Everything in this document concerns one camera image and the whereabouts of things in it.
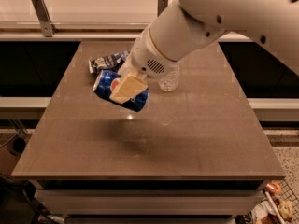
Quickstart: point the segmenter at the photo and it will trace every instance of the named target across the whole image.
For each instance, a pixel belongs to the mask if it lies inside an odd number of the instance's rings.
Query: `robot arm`
[[[126,78],[137,77],[144,89],[144,74],[163,77],[189,52],[230,31],[249,37],[299,75],[298,0],[179,0],[135,41],[120,70],[122,83],[110,98],[120,102],[117,93],[122,90],[122,100],[129,99],[141,87],[138,82],[126,86]]]

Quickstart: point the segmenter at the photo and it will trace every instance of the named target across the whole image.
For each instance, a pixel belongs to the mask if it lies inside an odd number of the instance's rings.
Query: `clear glass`
[[[162,91],[174,91],[179,82],[179,66],[169,72],[165,77],[158,80],[158,85]]]

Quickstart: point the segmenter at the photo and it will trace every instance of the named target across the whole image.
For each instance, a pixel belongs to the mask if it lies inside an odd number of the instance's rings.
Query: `soda can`
[[[96,95],[99,96],[100,98],[110,101],[113,104],[120,105],[122,107],[134,110],[135,112],[139,112],[147,102],[147,99],[149,97],[149,89],[145,89],[144,91],[139,93],[136,97],[131,98],[129,101],[123,104],[116,103],[110,100],[109,97],[114,88],[113,86],[115,84],[118,84],[118,82],[116,81],[118,81],[118,79],[120,78],[121,75],[119,75],[116,72],[110,70],[102,70],[94,83],[93,92],[95,92]]]

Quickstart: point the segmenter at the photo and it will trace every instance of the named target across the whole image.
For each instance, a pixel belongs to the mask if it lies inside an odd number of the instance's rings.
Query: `floor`
[[[276,131],[265,129],[273,150],[286,172],[286,182],[296,197],[299,197],[299,128],[297,130]],[[15,134],[14,130],[0,129],[0,145]],[[10,174],[18,161],[6,147],[0,148],[0,174],[11,178]],[[33,223],[35,212],[26,202],[21,189],[12,188],[0,178],[0,224]]]

